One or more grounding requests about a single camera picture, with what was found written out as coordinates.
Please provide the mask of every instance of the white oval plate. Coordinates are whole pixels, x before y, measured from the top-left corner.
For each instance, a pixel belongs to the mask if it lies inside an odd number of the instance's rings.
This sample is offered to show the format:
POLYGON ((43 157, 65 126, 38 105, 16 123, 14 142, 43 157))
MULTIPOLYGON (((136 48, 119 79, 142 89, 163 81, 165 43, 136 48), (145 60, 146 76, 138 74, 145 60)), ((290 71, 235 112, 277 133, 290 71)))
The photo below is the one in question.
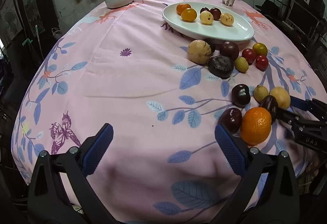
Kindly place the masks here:
POLYGON ((239 14, 232 10, 214 6, 206 3, 183 2, 188 3, 197 12, 197 18, 194 22, 183 21, 177 14, 176 7, 181 3, 176 3, 165 7, 162 11, 162 17, 165 21, 178 32, 197 40, 211 39, 213 43, 223 43, 224 41, 235 41, 238 43, 246 42, 254 36, 254 29, 251 24, 239 14), (217 7, 222 13, 230 13, 234 17, 234 24, 225 26, 219 21, 214 21, 212 25, 204 25, 200 21, 200 10, 203 7, 209 9, 217 7))

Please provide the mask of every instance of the screw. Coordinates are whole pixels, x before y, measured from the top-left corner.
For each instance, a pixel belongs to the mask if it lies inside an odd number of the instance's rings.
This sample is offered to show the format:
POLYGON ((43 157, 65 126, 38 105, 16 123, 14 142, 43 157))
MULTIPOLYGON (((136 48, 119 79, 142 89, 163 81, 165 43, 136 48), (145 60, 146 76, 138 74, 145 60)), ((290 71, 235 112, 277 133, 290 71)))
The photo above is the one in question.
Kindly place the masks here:
POLYGON ((287 153, 286 151, 282 151, 281 154, 282 154, 282 156, 283 156, 284 158, 287 158, 287 157, 288 157, 288 153, 287 153))
POLYGON ((42 150, 39 154, 40 157, 45 157, 47 154, 47 151, 46 150, 42 150))
POLYGON ((71 153, 71 154, 75 154, 77 151, 78 151, 78 147, 71 147, 69 149, 69 153, 71 153))
POLYGON ((255 155, 259 153, 259 149, 257 149, 256 147, 251 147, 250 152, 255 155))

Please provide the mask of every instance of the computer monitor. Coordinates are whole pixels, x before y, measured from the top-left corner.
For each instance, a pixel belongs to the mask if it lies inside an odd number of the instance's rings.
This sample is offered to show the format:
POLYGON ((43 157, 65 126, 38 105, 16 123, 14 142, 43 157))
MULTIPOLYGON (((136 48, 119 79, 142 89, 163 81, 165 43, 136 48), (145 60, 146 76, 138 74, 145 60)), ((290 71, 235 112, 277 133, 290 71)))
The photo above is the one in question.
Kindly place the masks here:
POLYGON ((313 14, 297 2, 293 3, 292 9, 287 18, 299 31, 307 35, 309 38, 311 38, 319 23, 313 14))

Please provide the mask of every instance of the yellow fruit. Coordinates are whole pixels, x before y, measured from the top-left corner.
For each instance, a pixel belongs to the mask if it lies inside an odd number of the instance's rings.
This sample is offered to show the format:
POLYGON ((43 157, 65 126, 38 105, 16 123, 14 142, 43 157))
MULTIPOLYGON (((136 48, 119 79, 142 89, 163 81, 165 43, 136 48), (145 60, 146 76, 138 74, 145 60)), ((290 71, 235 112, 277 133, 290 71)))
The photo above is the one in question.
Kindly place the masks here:
POLYGON ((192 41, 187 48, 187 55, 190 61, 193 63, 203 65, 211 57, 211 48, 203 40, 192 41))
POLYGON ((276 98, 279 108, 287 110, 290 107, 291 97, 284 88, 275 87, 270 91, 270 95, 276 98))
POLYGON ((253 91, 253 97, 259 103, 261 103, 264 100, 264 98, 268 95, 269 95, 269 91, 266 89, 265 86, 258 85, 253 91))
POLYGON ((271 115, 265 109, 256 107, 249 109, 242 120, 241 138, 249 145, 264 142, 270 134, 271 115))
POLYGON ((222 24, 230 26, 234 23, 234 17, 231 14, 223 13, 220 16, 220 21, 222 24))
POLYGON ((249 64, 244 57, 238 57, 235 60, 235 68, 241 73, 245 73, 249 69, 249 64))
POLYGON ((209 11, 202 11, 200 20, 203 24, 211 25, 214 22, 214 16, 209 11))
POLYGON ((176 7, 176 11, 179 15, 181 15, 183 13, 183 11, 187 8, 191 8, 191 6, 189 4, 183 3, 183 4, 179 4, 176 7))
POLYGON ((197 12, 193 8, 187 8, 182 12, 181 17, 184 21, 191 22, 197 18, 197 12))
POLYGON ((266 45, 264 45, 261 42, 254 44, 252 47, 252 50, 255 51, 255 53, 257 55, 267 56, 267 54, 268 54, 268 49, 267 49, 266 45))

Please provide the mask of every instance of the pink tablecloth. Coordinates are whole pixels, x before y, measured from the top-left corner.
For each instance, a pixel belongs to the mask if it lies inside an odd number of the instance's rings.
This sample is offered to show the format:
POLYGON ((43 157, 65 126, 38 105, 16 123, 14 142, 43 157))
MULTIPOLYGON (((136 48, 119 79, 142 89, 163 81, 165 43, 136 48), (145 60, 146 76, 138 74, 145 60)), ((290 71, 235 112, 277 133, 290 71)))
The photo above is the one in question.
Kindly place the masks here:
MULTIPOLYGON (((250 66, 222 80, 187 59, 192 39, 174 31, 161 16, 169 4, 221 0, 134 0, 109 10, 100 4, 62 37, 27 90, 12 136, 12 154, 27 183, 38 153, 66 152, 104 123, 114 139, 88 181, 112 215, 122 222, 177 223, 211 220, 236 188, 214 138, 217 118, 231 106, 231 89, 245 83, 283 86, 299 98, 327 102, 326 92, 302 54, 277 28, 248 4, 233 10, 251 22, 252 40, 269 49, 265 72, 250 66)), ((251 103, 242 110, 244 114, 251 103)), ((299 146, 279 121, 264 153, 287 150, 299 175, 313 152, 299 146)), ((262 175, 250 203, 257 201, 262 175)), ((72 202, 78 203, 66 177, 72 202)))

